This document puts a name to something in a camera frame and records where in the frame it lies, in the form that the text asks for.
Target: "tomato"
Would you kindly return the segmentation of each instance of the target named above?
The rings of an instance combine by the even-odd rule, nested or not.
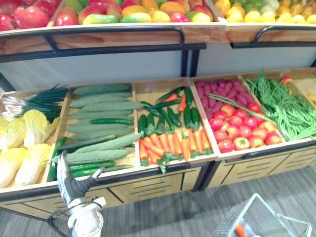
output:
[[[234,114],[234,107],[230,104],[225,104],[222,108],[221,111],[224,111],[227,115],[227,117],[231,117]]]
[[[219,118],[212,118],[209,120],[209,124],[211,125],[213,131],[217,131],[222,128],[224,122]]]
[[[249,127],[251,130],[254,130],[258,126],[257,121],[252,117],[245,117],[242,125]]]
[[[234,140],[234,146],[236,151],[245,150],[250,147],[250,142],[247,138],[238,137]]]
[[[222,131],[222,130],[218,130],[214,132],[214,136],[215,139],[217,141],[217,143],[224,141],[225,139],[227,139],[227,134],[226,132]]]
[[[221,121],[225,122],[227,119],[227,114],[224,111],[217,111],[214,116],[214,119],[220,119]]]
[[[241,118],[237,116],[231,116],[228,120],[229,125],[235,126],[235,127],[240,127],[242,124]]]
[[[246,127],[246,126],[241,126],[239,128],[239,136],[240,137],[245,137],[245,138],[248,138],[250,137],[252,134],[251,130],[249,127]]]
[[[234,112],[234,116],[237,116],[237,117],[241,118],[241,120],[243,120],[245,117],[247,117],[247,112],[245,110],[242,110],[242,109],[237,109]]]
[[[257,102],[251,102],[247,105],[247,109],[257,113],[260,111],[260,105]]]
[[[234,145],[230,140],[224,140],[218,144],[218,148],[221,153],[232,152],[234,149]]]

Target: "mango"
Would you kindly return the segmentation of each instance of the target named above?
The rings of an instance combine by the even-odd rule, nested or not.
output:
[[[144,8],[143,6],[139,6],[139,5],[128,6],[123,9],[122,17],[130,15],[132,13],[138,13],[138,12],[148,13],[148,10]]]
[[[167,1],[162,4],[160,7],[160,11],[164,11],[169,15],[175,12],[179,12],[182,14],[185,13],[184,7],[180,3],[174,1]]]
[[[119,23],[119,18],[115,15],[90,14],[83,20],[83,25],[89,24],[109,24]]]
[[[159,10],[159,6],[155,0],[141,0],[141,4],[148,11],[150,10]]]
[[[143,23],[151,22],[152,18],[144,12],[131,13],[121,19],[121,23]]]
[[[170,16],[163,11],[151,11],[149,14],[152,22],[170,22]]]
[[[203,12],[190,11],[186,14],[190,22],[211,22],[211,18]]]

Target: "purple sweet potato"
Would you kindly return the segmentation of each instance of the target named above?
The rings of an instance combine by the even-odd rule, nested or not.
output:
[[[203,90],[204,90],[204,96],[205,96],[205,97],[208,97],[208,95],[211,93],[211,88],[209,87],[209,84],[206,84],[206,85],[203,87]]]
[[[215,99],[213,99],[213,98],[208,98],[208,106],[209,106],[210,108],[213,108],[214,105],[215,105],[215,103],[216,103],[216,100],[215,100]]]
[[[201,98],[201,103],[202,103],[203,108],[206,108],[207,105],[208,105],[208,99],[207,99],[207,97],[202,97],[202,98]]]
[[[212,108],[212,113],[216,113],[216,112],[220,111],[222,106],[223,106],[223,102],[217,101],[216,104],[214,105],[214,107]]]

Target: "yellow fruit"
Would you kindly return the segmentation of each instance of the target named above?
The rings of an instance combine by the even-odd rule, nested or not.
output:
[[[261,22],[261,15],[258,11],[251,10],[245,15],[244,22]]]
[[[276,21],[276,15],[273,11],[265,11],[261,15],[261,22],[275,22]]]
[[[293,18],[290,13],[284,12],[276,20],[277,23],[293,23]]]
[[[225,17],[229,9],[231,9],[231,2],[229,0],[218,0],[215,6]]]
[[[287,6],[280,6],[277,10],[276,10],[276,16],[281,16],[281,14],[283,13],[290,13],[290,8],[288,8]]]
[[[226,18],[227,22],[243,22],[243,16],[239,11],[236,11]]]
[[[306,23],[304,16],[297,14],[295,16],[293,16],[293,23],[296,24],[304,24]]]
[[[316,14],[310,15],[306,18],[306,23],[308,24],[316,24]]]

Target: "red tomato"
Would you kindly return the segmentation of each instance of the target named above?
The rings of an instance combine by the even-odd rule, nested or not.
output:
[[[258,126],[257,121],[252,117],[245,117],[242,125],[249,127],[251,130],[254,130]]]
[[[242,124],[241,118],[237,116],[231,116],[228,120],[229,125],[235,126],[235,127],[240,127]]]
[[[222,131],[222,130],[218,130],[214,132],[214,136],[215,139],[217,141],[217,143],[224,141],[225,139],[227,139],[227,134],[226,132]]]
[[[224,122],[219,118],[212,118],[209,120],[209,124],[211,125],[213,131],[217,131],[222,128]]]
[[[218,148],[221,153],[232,152],[234,145],[230,140],[224,140],[218,144]]]
[[[246,126],[241,126],[239,128],[239,136],[240,137],[245,137],[245,138],[248,138],[250,137],[252,134],[251,130],[249,127],[246,127]]]
[[[225,122],[225,120],[227,119],[227,114],[224,111],[217,111],[214,116],[214,119],[220,119],[223,122]]]
[[[225,104],[222,108],[221,111],[224,111],[227,115],[227,117],[231,117],[234,114],[234,107],[230,104]]]
[[[247,105],[247,109],[257,113],[260,111],[260,105],[257,102],[251,102]]]
[[[237,109],[234,112],[234,116],[237,116],[237,117],[241,118],[241,120],[243,120],[245,117],[247,117],[247,112],[245,110],[242,110],[242,109]]]

